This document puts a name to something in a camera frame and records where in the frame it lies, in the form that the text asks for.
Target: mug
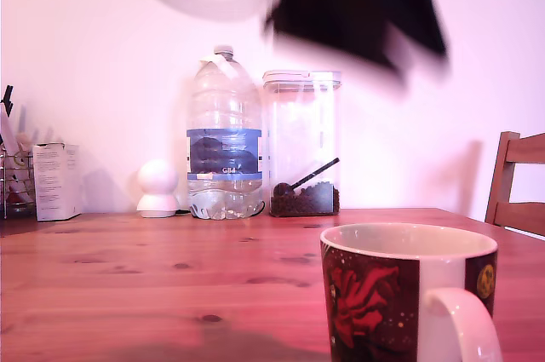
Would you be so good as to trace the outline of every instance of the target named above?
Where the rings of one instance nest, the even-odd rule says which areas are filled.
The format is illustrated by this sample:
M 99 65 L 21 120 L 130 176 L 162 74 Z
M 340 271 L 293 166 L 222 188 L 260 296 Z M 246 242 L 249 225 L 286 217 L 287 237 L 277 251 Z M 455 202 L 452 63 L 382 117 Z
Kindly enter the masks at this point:
M 501 362 L 497 242 L 408 223 L 320 235 L 333 361 Z

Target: cardboard box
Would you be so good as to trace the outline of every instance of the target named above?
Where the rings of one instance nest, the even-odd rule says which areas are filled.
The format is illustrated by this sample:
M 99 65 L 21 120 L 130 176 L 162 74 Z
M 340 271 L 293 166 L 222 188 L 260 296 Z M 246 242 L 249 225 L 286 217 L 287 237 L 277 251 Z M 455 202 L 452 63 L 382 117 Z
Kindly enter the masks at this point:
M 46 143 L 32 148 L 38 221 L 66 220 L 82 212 L 78 146 Z

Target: blue label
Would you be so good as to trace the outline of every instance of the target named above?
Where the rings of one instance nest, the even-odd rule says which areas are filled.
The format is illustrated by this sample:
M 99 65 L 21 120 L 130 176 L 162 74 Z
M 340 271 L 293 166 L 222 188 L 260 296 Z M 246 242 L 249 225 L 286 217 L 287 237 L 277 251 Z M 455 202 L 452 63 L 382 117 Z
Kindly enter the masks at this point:
M 251 181 L 259 171 L 258 129 L 189 129 L 188 180 Z

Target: mug handle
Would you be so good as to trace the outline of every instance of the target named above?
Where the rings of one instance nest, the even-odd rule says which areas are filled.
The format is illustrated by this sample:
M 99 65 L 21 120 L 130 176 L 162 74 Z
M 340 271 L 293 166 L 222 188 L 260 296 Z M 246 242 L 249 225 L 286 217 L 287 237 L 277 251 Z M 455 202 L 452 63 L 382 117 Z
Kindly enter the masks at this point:
M 477 296 L 461 288 L 436 288 L 426 292 L 425 306 L 452 318 L 463 362 L 502 362 L 502 351 L 492 317 Z

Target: red flower pattern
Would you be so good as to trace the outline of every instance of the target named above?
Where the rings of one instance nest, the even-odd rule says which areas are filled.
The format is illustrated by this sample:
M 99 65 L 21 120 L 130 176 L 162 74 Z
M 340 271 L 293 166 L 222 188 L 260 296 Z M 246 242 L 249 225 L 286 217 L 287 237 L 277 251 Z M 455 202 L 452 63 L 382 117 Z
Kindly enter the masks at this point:
M 382 322 L 379 311 L 399 291 L 398 267 L 369 266 L 362 279 L 353 270 L 335 268 L 331 274 L 336 292 L 333 323 L 341 340 L 353 348 L 354 336 L 367 336 Z

